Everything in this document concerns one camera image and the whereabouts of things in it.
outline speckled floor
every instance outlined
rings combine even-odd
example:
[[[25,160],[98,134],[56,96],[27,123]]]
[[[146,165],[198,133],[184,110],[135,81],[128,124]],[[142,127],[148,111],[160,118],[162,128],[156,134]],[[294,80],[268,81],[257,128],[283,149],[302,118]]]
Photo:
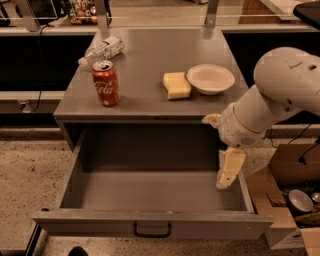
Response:
[[[274,144],[288,139],[275,139]],[[311,143],[315,138],[300,139]],[[264,167],[274,148],[263,140],[247,150],[245,176]],[[52,208],[63,184],[71,152],[58,129],[0,129],[0,251],[23,251],[31,236],[31,214]],[[42,232],[35,256],[63,256],[74,246],[89,255],[306,255],[304,249],[271,251],[262,236],[255,241],[52,237]]]

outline coca-cola can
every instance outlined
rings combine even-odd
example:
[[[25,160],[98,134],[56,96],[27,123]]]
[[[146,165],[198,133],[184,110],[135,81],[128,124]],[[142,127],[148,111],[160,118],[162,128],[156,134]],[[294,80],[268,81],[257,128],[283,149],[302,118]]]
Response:
[[[119,84],[116,70],[109,60],[93,64],[93,82],[102,105],[110,107],[120,101]]]

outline gray metal table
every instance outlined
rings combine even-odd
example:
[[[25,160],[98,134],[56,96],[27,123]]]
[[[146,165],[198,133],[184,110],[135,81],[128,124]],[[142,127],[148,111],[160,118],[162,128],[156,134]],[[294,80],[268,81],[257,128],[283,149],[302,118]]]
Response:
[[[112,59],[122,99],[98,102],[90,71],[79,69],[55,117],[73,149],[72,166],[55,209],[33,219],[53,234],[256,239],[272,224],[257,215],[240,172],[226,190],[215,187],[217,132],[201,124],[220,113],[247,86],[219,30],[111,29],[99,41],[122,36]],[[216,96],[196,90],[168,101],[166,72],[194,65],[224,66],[235,84]]]
[[[123,38],[125,49],[112,62],[117,70],[121,102],[111,108],[98,102],[91,71],[78,69],[55,111],[60,127],[74,123],[118,121],[199,121],[210,113],[220,113],[247,90],[232,53],[220,30],[189,28],[112,28],[97,33],[94,42],[110,34]],[[199,64],[216,64],[229,69],[235,84],[215,96],[193,89],[189,99],[168,101],[163,86],[166,72],[187,72]],[[68,139],[73,147],[74,139]]]

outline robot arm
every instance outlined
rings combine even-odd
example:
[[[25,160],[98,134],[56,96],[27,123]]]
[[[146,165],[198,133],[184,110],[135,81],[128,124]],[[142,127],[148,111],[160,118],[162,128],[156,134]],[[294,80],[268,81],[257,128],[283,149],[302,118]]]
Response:
[[[255,85],[221,114],[203,123],[218,129],[228,145],[219,152],[217,187],[229,187],[245,160],[243,149],[254,146],[273,124],[302,110],[320,115],[320,58],[295,48],[266,53],[254,70]]]

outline sponge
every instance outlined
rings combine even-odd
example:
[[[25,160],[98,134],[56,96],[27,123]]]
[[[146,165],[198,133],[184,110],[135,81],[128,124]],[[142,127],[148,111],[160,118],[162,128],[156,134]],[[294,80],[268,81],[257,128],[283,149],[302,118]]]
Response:
[[[189,98],[191,95],[191,85],[184,72],[165,73],[163,84],[168,91],[168,100]]]

